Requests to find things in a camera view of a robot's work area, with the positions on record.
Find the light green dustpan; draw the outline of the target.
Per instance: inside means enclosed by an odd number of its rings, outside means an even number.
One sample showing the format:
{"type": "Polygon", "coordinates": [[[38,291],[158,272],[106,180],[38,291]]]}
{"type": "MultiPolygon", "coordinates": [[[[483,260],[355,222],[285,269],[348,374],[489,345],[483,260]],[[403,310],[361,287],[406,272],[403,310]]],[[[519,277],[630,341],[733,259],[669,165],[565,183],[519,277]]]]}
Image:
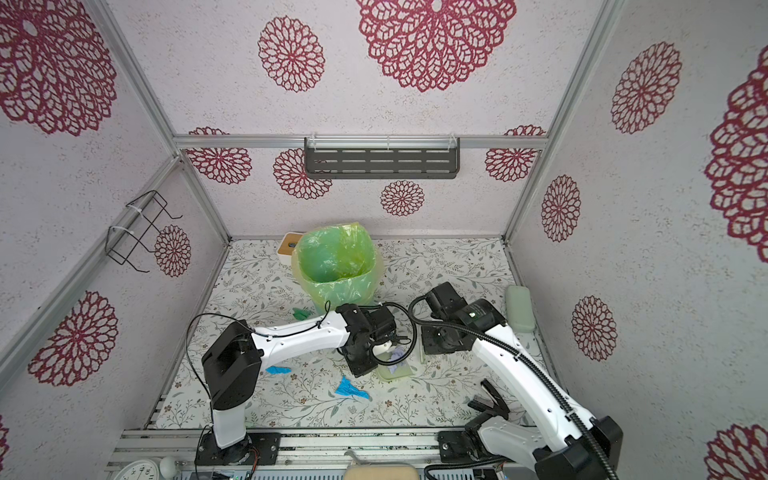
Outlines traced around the light green dustpan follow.
{"type": "MultiPolygon", "coordinates": [[[[392,350],[397,346],[392,346],[390,343],[375,346],[373,348],[373,353],[376,357],[384,361],[390,361],[389,360],[390,354],[392,350]]],[[[405,377],[411,377],[414,375],[414,370],[407,361],[399,362],[398,364],[391,365],[391,366],[378,365],[374,370],[374,372],[378,375],[378,377],[382,381],[386,381],[386,382],[391,382],[394,380],[398,380],[405,377]]]]}

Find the green bin with bag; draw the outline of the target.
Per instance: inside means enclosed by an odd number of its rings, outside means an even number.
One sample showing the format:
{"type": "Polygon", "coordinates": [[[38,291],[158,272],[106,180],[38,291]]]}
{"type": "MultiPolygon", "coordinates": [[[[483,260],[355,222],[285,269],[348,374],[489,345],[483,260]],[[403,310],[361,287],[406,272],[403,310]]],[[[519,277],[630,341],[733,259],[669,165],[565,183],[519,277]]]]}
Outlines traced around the green bin with bag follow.
{"type": "Polygon", "coordinates": [[[384,263],[369,232],[359,223],[336,224],[302,235],[291,269],[317,310],[372,302],[384,263]]]}

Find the purple paper scrap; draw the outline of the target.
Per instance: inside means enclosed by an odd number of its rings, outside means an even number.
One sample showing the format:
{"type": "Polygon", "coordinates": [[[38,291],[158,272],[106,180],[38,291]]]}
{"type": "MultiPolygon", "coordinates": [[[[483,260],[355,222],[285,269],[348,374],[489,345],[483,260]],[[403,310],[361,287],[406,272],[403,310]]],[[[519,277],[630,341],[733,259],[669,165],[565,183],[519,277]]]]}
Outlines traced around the purple paper scrap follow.
{"type": "Polygon", "coordinates": [[[406,352],[407,349],[405,347],[397,346],[392,350],[389,360],[398,363],[405,356],[406,352]]]}

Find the light green hand brush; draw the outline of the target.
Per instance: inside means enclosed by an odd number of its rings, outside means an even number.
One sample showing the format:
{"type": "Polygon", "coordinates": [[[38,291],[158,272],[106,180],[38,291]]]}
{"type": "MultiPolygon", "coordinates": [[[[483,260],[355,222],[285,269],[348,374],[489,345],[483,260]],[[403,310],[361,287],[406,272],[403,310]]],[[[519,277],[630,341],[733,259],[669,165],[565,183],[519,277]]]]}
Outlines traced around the light green hand brush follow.
{"type": "Polygon", "coordinates": [[[427,358],[424,351],[424,345],[422,342],[419,342],[418,344],[418,360],[419,360],[419,364],[422,366],[425,366],[427,363],[427,358]]]}

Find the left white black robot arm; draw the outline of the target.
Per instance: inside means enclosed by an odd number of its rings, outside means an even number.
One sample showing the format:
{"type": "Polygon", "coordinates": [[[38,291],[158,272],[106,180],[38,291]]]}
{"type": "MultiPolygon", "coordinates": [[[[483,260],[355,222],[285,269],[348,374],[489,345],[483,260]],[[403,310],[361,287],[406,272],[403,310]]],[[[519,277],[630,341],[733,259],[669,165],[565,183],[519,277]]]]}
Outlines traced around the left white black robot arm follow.
{"type": "Polygon", "coordinates": [[[385,306],[327,307],[318,317],[273,327],[230,323],[201,360],[214,445],[219,450],[245,446],[245,406],[268,368],[316,351],[339,350],[351,374],[360,377],[378,366],[373,348],[396,337],[395,318],[385,306]]]}

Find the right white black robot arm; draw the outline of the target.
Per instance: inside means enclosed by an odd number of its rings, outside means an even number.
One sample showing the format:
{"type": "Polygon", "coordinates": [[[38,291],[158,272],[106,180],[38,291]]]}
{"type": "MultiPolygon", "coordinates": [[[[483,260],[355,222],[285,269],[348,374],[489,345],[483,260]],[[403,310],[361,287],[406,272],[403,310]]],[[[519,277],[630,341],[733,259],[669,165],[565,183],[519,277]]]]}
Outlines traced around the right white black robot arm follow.
{"type": "Polygon", "coordinates": [[[511,391],[532,419],[514,423],[509,406],[487,380],[490,403],[473,399],[476,416],[462,431],[443,431],[441,467],[476,468],[512,462],[539,479],[615,479],[623,431],[609,416],[596,418],[550,377],[522,346],[504,316],[487,300],[467,302],[444,282],[421,296],[429,320],[418,320],[429,355],[468,351],[511,391]]]}

